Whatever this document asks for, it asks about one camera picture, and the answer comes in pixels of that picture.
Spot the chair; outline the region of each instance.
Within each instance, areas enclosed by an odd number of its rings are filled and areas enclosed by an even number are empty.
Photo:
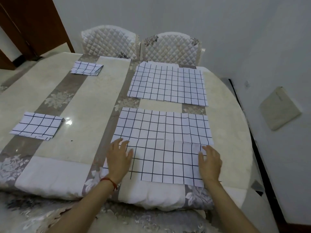
[[[81,32],[83,53],[139,60],[139,35],[113,25],[97,26]]]
[[[141,43],[141,61],[198,66],[201,60],[201,42],[189,35],[166,32],[146,38]]]

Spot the grid pattern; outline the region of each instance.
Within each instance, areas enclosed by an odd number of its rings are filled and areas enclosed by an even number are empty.
[[[131,179],[204,187],[198,167],[200,144],[139,139],[136,146],[127,147],[127,151],[130,149],[134,151],[129,170]],[[107,161],[102,174],[108,174]]]
[[[135,146],[138,139],[165,139],[213,145],[206,115],[123,107],[112,140],[122,137]]]
[[[202,72],[142,62],[136,67],[128,97],[208,106]]]
[[[76,61],[70,73],[97,76],[103,65]]]
[[[58,116],[25,112],[10,133],[48,141],[53,138],[62,120]]]

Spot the wooden door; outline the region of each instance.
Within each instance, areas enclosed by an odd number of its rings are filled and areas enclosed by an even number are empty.
[[[0,3],[37,55],[63,43],[74,52],[52,0],[0,0]]]

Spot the quilted chair back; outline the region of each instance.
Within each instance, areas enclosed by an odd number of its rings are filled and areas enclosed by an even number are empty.
[[[201,42],[183,33],[161,33],[141,43],[141,61],[198,66],[200,55]]]
[[[81,32],[83,53],[139,60],[139,35],[113,25],[97,26]]]

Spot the folded cloth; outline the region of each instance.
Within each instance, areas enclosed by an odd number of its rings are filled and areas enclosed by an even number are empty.
[[[25,112],[10,134],[48,141],[53,138],[63,118],[48,114]]]
[[[97,76],[102,68],[100,64],[76,61],[70,73]]]

